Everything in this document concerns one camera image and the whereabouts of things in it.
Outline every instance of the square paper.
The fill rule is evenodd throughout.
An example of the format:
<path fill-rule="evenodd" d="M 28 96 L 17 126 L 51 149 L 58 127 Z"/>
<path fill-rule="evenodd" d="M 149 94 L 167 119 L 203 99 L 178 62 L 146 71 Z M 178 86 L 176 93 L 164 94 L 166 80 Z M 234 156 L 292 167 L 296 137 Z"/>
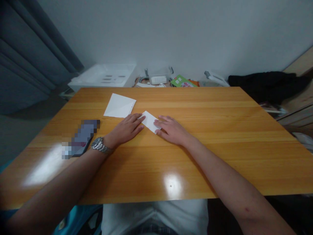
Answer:
<path fill-rule="evenodd" d="M 162 129 L 161 127 L 158 127 L 156 125 L 154 125 L 154 120 L 157 119 L 155 118 L 153 115 L 151 115 L 149 112 L 144 111 L 144 113 L 142 114 L 142 116 L 146 116 L 146 118 L 143 120 L 142 124 L 144 124 L 146 127 L 148 127 L 154 134 L 156 134 L 156 130 L 160 130 Z"/>
<path fill-rule="evenodd" d="M 125 118 L 131 113 L 135 103 L 134 99 L 112 93 L 103 116 Z"/>

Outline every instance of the hand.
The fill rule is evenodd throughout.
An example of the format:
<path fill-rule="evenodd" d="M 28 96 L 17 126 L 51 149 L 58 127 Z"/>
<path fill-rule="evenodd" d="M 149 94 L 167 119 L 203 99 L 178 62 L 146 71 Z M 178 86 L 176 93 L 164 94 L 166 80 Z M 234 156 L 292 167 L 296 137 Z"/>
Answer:
<path fill-rule="evenodd" d="M 146 116 L 138 119 L 142 114 L 128 115 L 123 121 L 117 124 L 114 129 L 103 137 L 103 144 L 110 149 L 115 149 L 119 145 L 130 141 L 134 138 L 143 128 L 139 125 Z"/>
<path fill-rule="evenodd" d="M 189 140 L 193 137 L 185 128 L 183 128 L 175 119 L 170 116 L 159 115 L 159 118 L 164 121 L 155 120 L 154 124 L 156 126 L 162 127 L 167 133 L 164 133 L 161 130 L 156 130 L 158 136 L 161 136 L 168 142 L 177 145 L 185 146 Z"/>

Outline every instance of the green book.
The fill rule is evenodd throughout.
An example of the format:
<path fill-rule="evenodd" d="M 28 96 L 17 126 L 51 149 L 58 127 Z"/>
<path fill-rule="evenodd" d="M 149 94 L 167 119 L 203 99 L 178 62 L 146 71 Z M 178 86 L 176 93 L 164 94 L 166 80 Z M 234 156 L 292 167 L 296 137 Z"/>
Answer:
<path fill-rule="evenodd" d="M 178 75 L 171 81 L 171 83 L 177 87 L 197 87 L 196 85 L 185 79 L 182 75 Z"/>

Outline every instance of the metal watch band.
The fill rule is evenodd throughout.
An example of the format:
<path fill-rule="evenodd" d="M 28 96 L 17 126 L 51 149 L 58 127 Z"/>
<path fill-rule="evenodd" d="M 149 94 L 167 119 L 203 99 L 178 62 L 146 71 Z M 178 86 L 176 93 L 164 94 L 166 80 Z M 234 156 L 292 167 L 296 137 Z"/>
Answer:
<path fill-rule="evenodd" d="M 110 149 L 110 148 L 106 147 L 103 143 L 99 143 L 97 146 L 92 147 L 92 148 L 99 150 L 103 153 L 112 153 L 114 151 L 114 149 Z"/>

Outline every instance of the wristwatch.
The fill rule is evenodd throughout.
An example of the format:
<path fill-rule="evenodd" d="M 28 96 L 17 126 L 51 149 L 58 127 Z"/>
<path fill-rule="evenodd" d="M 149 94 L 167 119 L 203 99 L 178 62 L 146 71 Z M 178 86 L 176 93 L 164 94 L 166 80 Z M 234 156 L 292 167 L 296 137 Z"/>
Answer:
<path fill-rule="evenodd" d="M 111 154 L 114 151 L 114 149 L 110 149 L 103 144 L 103 137 L 98 137 L 97 139 L 95 139 L 92 142 L 91 147 L 93 149 L 99 150 L 99 151 L 101 151 L 103 153 L 107 153 L 107 154 Z"/>

